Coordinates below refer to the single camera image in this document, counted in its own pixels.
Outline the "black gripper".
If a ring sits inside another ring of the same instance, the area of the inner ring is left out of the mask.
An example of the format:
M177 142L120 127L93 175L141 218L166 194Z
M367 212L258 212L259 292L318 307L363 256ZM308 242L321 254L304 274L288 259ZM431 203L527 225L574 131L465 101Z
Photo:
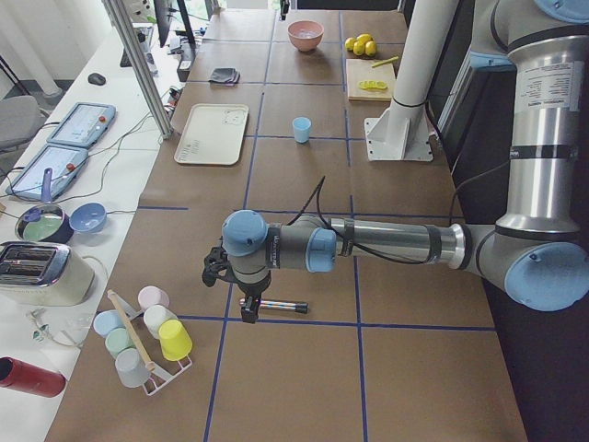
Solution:
M267 273L257 282L247 283L238 281L237 285L244 297L240 300L241 319L245 323L256 323L259 318L262 293L271 284L271 274Z

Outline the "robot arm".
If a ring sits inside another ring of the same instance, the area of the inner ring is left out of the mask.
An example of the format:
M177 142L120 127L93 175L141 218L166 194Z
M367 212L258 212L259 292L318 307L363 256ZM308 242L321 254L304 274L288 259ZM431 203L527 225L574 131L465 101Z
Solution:
M410 23L397 84L381 116L364 122L366 155L375 165L352 174L352 186L384 204L385 188L402 207L456 197L447 174L431 169L427 93L451 27L454 1L420 1ZM584 1L480 1L471 47L478 68L516 71L505 213L491 224L450 221L446 227L391 224L299 212L268 223L240 210L222 227L223 280L243 293L241 318L258 319L276 269L330 272L339 257L365 255L417 267L443 263L484 278L513 301L558 311L588 291L588 254L570 216L577 156L579 102L588 56ZM378 179L384 185L377 184Z

